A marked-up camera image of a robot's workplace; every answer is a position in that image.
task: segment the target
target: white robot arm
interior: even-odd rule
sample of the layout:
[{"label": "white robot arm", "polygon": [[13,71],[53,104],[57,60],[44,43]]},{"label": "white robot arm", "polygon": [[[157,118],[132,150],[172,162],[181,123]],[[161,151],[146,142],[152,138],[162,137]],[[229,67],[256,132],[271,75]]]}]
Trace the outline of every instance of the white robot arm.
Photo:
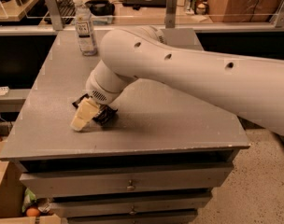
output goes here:
[{"label": "white robot arm", "polygon": [[110,104],[138,78],[151,79],[284,135],[284,61],[177,49],[151,29],[105,35],[102,61],[87,80],[96,103]]}]

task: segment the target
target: power strip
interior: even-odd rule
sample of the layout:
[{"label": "power strip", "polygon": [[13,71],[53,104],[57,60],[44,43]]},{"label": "power strip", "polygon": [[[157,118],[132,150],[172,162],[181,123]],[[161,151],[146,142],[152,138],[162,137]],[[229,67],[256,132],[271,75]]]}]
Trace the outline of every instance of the power strip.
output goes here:
[{"label": "power strip", "polygon": [[9,92],[8,86],[0,87],[0,96],[6,95],[8,92]]}]

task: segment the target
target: black screw hole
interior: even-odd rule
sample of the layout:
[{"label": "black screw hole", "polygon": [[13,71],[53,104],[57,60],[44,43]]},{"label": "black screw hole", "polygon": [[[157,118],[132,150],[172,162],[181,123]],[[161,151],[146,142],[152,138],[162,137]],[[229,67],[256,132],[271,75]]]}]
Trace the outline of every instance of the black screw hole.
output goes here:
[{"label": "black screw hole", "polygon": [[165,60],[169,60],[169,59],[171,59],[171,57],[172,57],[172,54],[168,54],[168,55],[166,55],[166,56],[164,57],[164,59],[165,59]]},{"label": "black screw hole", "polygon": [[141,46],[141,42],[137,42],[137,43],[135,43],[135,45],[134,45],[135,48],[138,48],[138,47],[140,47],[140,46]]},{"label": "black screw hole", "polygon": [[228,63],[225,67],[225,69],[232,69],[234,68],[234,64],[233,63]]}]

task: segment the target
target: drawer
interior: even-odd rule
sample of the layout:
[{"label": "drawer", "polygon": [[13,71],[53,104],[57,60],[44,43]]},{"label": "drawer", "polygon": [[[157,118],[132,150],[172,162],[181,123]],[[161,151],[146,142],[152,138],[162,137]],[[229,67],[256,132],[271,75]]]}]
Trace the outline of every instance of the drawer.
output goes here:
[{"label": "drawer", "polygon": [[197,209],[211,199],[210,192],[194,190],[100,195],[85,202],[52,203],[50,209],[59,217],[86,217],[116,214],[136,215],[147,212]]},{"label": "drawer", "polygon": [[220,186],[233,170],[228,162],[106,168],[23,174],[37,198]]},{"label": "drawer", "polygon": [[177,212],[158,212],[141,215],[120,215],[107,217],[69,218],[68,224],[184,224],[193,221],[197,216],[195,210]]}]

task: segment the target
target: drawer handle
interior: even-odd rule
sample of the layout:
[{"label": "drawer handle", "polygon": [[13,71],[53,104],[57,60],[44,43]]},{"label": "drawer handle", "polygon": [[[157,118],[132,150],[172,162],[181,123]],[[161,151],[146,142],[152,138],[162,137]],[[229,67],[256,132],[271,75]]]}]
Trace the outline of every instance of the drawer handle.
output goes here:
[{"label": "drawer handle", "polygon": [[132,211],[130,212],[130,215],[136,215],[136,211],[135,211],[135,207],[134,206],[132,206]]},{"label": "drawer handle", "polygon": [[133,180],[129,180],[129,186],[126,187],[127,190],[135,190],[135,186],[133,185]]}]

